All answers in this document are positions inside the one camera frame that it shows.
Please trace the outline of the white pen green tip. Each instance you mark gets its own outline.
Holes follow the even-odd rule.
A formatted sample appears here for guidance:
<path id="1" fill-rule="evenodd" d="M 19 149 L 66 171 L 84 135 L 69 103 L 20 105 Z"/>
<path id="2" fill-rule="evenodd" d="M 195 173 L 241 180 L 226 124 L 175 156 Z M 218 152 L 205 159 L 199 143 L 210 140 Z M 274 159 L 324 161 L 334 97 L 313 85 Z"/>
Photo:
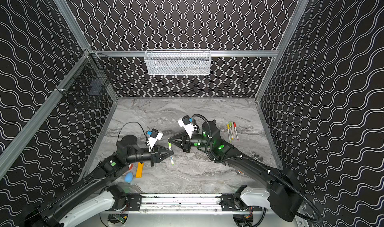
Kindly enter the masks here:
<path id="1" fill-rule="evenodd" d="M 229 122 L 229 127 L 230 127 L 230 133 L 231 133 L 231 140 L 234 140 L 234 130 L 233 130 L 233 125 L 232 122 Z"/>

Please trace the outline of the white pen red cap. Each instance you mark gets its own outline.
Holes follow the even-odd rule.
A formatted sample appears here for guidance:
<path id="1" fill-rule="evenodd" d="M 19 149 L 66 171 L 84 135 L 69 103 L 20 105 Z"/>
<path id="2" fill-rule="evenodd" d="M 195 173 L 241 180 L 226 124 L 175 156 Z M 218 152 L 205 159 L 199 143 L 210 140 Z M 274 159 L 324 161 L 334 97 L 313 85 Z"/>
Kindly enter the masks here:
<path id="1" fill-rule="evenodd" d="M 236 135 L 236 139 L 237 139 L 237 140 L 240 140 L 240 138 L 239 138 L 239 134 L 238 134 L 238 131 L 237 131 L 237 125 L 236 125 L 235 122 L 233 123 L 233 126 L 234 126 L 234 132 L 235 132 L 235 135 Z"/>

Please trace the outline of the white pen yellow tip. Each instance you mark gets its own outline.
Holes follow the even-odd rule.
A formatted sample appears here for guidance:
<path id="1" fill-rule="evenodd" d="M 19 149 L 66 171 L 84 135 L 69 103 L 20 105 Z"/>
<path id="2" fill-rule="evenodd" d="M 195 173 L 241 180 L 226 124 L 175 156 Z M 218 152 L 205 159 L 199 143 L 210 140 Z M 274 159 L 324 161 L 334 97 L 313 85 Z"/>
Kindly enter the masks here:
<path id="1" fill-rule="evenodd" d="M 230 128 L 229 123 L 227 123 L 227 131 L 228 131 L 229 142 L 231 143 L 232 142 L 232 133 L 231 133 L 231 128 Z"/>

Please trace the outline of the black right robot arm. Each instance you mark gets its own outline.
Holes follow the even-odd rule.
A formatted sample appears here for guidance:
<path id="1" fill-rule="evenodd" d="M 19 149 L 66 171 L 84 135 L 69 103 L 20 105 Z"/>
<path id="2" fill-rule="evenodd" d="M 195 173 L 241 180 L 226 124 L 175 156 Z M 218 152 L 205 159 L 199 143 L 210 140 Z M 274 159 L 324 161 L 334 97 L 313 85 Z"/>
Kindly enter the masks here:
<path id="1" fill-rule="evenodd" d="M 187 153 L 191 148 L 197 148 L 211 162 L 234 168 L 264 185 L 267 192 L 264 197 L 256 197 L 249 187 L 239 188 L 234 194 L 234 203 L 239 210 L 258 206 L 272 210 L 287 222 L 295 217 L 317 224 L 322 222 L 320 210 L 305 196 L 292 170 L 279 170 L 244 154 L 221 137 L 215 120 L 208 121 L 201 114 L 186 115 L 178 120 L 178 124 L 184 131 L 170 137 L 170 144 Z"/>

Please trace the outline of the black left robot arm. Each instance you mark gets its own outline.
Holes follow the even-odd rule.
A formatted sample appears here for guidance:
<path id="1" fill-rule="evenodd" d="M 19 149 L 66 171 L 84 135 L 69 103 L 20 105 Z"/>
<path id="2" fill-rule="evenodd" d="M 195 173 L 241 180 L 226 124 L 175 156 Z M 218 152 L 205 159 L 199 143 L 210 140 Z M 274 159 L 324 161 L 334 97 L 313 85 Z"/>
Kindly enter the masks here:
<path id="1" fill-rule="evenodd" d="M 138 209 L 127 200 L 123 189 L 111 183 L 129 170 L 131 163 L 160 163 L 173 155 L 168 147 L 140 148 L 137 137 L 127 135 L 117 142 L 117 150 L 95 169 L 51 202 L 27 207 L 20 227 L 74 227 L 106 210 L 124 212 Z"/>

